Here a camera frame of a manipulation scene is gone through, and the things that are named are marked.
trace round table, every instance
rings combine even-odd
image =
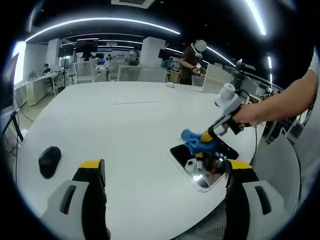
[[[197,191],[169,156],[183,144],[181,132],[205,131],[222,111],[215,94],[199,87],[156,82],[96,82],[70,85],[41,112],[18,151],[17,184],[36,216],[48,197],[80,164],[105,160],[106,224],[113,240],[169,240],[182,234],[224,199],[226,180]],[[258,142],[264,126],[257,127]],[[250,162],[255,129],[222,139]],[[51,179],[39,171],[40,154],[50,146],[62,157]]]

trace person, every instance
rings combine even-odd
[[[42,75],[46,75],[46,74],[49,73],[50,71],[51,71],[51,69],[49,68],[49,64],[46,63],[46,64],[44,65],[44,71],[43,71]]]
[[[196,65],[201,63],[202,53],[207,49],[207,43],[203,40],[195,40],[190,46],[188,46],[182,55],[180,63],[181,75],[180,84],[192,85],[192,75],[200,75]]]
[[[312,113],[302,133],[294,144],[300,162],[301,198],[306,198],[320,166],[320,64],[314,50],[310,67],[305,75],[294,81],[283,92],[259,103],[245,104],[233,116],[233,120],[244,127],[246,123],[256,126],[264,121],[275,121],[298,116],[313,106]]]
[[[86,49],[83,51],[83,54],[82,54],[82,60],[84,62],[87,62],[87,61],[90,61],[90,58],[91,58],[91,52],[89,49]]]
[[[107,61],[111,61],[112,57],[111,54],[108,54],[108,57],[106,58]]]

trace hand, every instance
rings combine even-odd
[[[200,75],[200,71],[199,71],[198,68],[196,68],[196,67],[192,70],[192,72],[193,72],[195,75]]]
[[[259,105],[256,104],[242,104],[240,110],[232,117],[232,119],[243,128],[245,124],[249,123],[251,126],[256,126],[261,123],[258,120]]]

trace black computer mouse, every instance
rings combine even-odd
[[[45,179],[51,178],[61,159],[61,151],[57,146],[48,147],[39,157],[40,173]]]

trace cable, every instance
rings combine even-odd
[[[18,128],[20,129],[20,118],[19,118],[19,114],[17,114],[18,116]],[[16,146],[15,146],[15,184],[18,186],[18,179],[17,179],[17,165],[18,165],[18,131],[17,129],[16,131]]]
[[[6,136],[5,134],[4,134],[4,138],[5,138],[5,141],[6,141],[6,145],[7,145],[8,149],[9,149],[9,147],[10,147],[9,141],[8,141],[7,136]],[[15,155],[12,151],[15,150],[16,147],[17,147],[17,146],[15,146],[14,148],[12,148],[11,150],[10,150],[10,149],[8,150],[8,153],[12,154],[12,155],[15,156],[15,157],[16,157],[16,155]]]
[[[13,95],[13,96],[14,96],[16,105],[18,106],[18,108],[19,108],[19,110],[21,111],[21,113],[23,114],[23,116],[24,116],[26,119],[28,119],[29,121],[31,121],[31,122],[34,123],[35,121],[32,120],[32,119],[30,119],[29,117],[27,117],[27,116],[25,115],[24,111],[22,111],[22,106],[19,106],[18,101],[17,101],[17,99],[16,99],[16,96],[15,96],[15,95]]]
[[[30,121],[33,122],[33,123],[35,122],[34,120],[30,119],[29,117],[27,117],[27,116],[25,115],[25,113],[22,111],[21,107],[19,108],[19,110],[21,111],[21,113],[23,114],[23,116],[24,116],[26,119],[30,120]]]
[[[239,89],[239,90],[237,91],[237,94],[239,94],[239,93],[241,94],[241,92],[246,93],[246,94],[248,95],[248,97],[250,98],[250,101],[251,101],[252,103],[254,103],[253,98],[250,96],[250,94],[249,94],[246,90],[244,90],[244,89]],[[257,148],[258,148],[257,126],[254,126],[254,128],[255,128],[255,150],[254,150],[254,154],[253,154],[252,158],[255,157],[256,152],[257,152]]]

